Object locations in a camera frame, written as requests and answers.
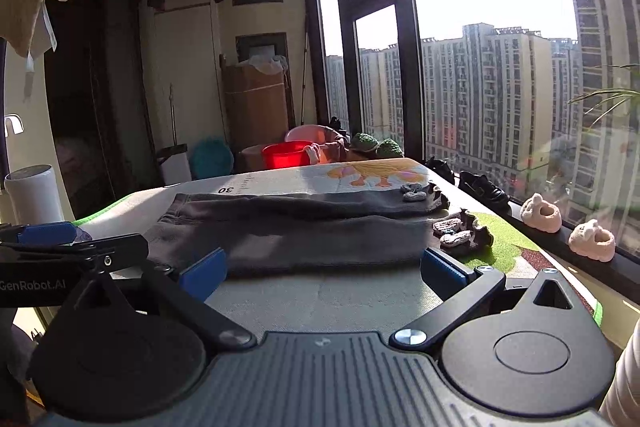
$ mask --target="palm leaf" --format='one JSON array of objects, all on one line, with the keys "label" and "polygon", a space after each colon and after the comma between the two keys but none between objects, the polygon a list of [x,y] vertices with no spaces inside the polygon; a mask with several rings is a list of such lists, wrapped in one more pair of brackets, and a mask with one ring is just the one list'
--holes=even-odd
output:
[{"label": "palm leaf", "polygon": [[607,116],[611,111],[613,111],[615,108],[617,108],[619,105],[622,105],[625,102],[626,102],[626,100],[622,100],[622,101],[618,102],[616,105],[614,105],[612,107],[609,107],[604,113],[602,113],[599,117],[597,117],[589,127],[591,128],[594,125],[596,125],[602,118]]},{"label": "palm leaf", "polygon": [[577,103],[582,100],[586,100],[587,98],[592,98],[593,96],[604,96],[611,95],[611,97],[607,98],[617,98],[619,96],[627,96],[631,99],[640,98],[640,91],[636,91],[635,89],[625,89],[622,87],[607,87],[606,89],[596,89],[594,91],[581,94],[579,96],[574,96],[568,103]]},{"label": "palm leaf", "polygon": [[615,98],[621,98],[621,97],[625,97],[625,98],[629,98],[631,95],[629,94],[617,94],[616,96],[610,96],[609,98],[605,98],[604,100],[600,100],[599,102],[596,102],[596,104],[590,108],[590,110],[588,110],[585,114],[589,114],[591,111],[593,111],[594,109],[598,109],[601,105],[606,104],[607,102],[610,102],[611,100],[615,99]]}]

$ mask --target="blue gripper pad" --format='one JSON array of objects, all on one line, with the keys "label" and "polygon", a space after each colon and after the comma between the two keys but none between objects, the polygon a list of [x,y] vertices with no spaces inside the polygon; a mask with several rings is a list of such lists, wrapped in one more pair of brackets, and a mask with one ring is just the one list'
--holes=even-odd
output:
[{"label": "blue gripper pad", "polygon": [[17,233],[20,245],[66,245],[76,239],[76,227],[68,221],[27,225]]},{"label": "blue gripper pad", "polygon": [[445,263],[430,249],[422,253],[420,275],[422,276],[422,281],[443,301],[446,301],[469,284],[468,277],[464,273]]},{"label": "blue gripper pad", "polygon": [[216,248],[182,270],[178,285],[192,297],[204,302],[225,279],[226,253],[222,248]]}]

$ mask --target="green crocheted shoe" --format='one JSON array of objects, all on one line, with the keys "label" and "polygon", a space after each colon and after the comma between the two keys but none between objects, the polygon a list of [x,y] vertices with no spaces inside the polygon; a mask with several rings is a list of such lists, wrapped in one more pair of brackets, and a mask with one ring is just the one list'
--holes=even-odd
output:
[{"label": "green crocheted shoe", "polygon": [[390,138],[387,138],[385,140],[382,140],[382,142],[380,142],[380,145],[378,145],[378,148],[376,149],[376,158],[379,160],[386,160],[389,158],[404,158],[404,153],[396,142],[394,142]]},{"label": "green crocheted shoe", "polygon": [[359,152],[372,152],[378,147],[378,140],[364,132],[357,133],[351,138],[351,149]]}]

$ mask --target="cardboard box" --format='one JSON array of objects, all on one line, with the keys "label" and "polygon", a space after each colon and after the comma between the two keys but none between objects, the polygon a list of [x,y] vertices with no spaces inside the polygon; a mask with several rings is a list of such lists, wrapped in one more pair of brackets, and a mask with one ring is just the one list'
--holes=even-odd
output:
[{"label": "cardboard box", "polygon": [[264,74],[250,64],[222,74],[231,149],[278,143],[289,130],[284,73]]}]

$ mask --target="plastic bag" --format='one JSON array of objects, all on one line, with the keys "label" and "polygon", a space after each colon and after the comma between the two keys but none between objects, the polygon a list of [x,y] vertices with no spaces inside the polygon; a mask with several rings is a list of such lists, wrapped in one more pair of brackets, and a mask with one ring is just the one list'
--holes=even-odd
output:
[{"label": "plastic bag", "polygon": [[282,55],[254,55],[243,60],[238,66],[253,66],[263,74],[278,74],[289,69],[287,59]]}]

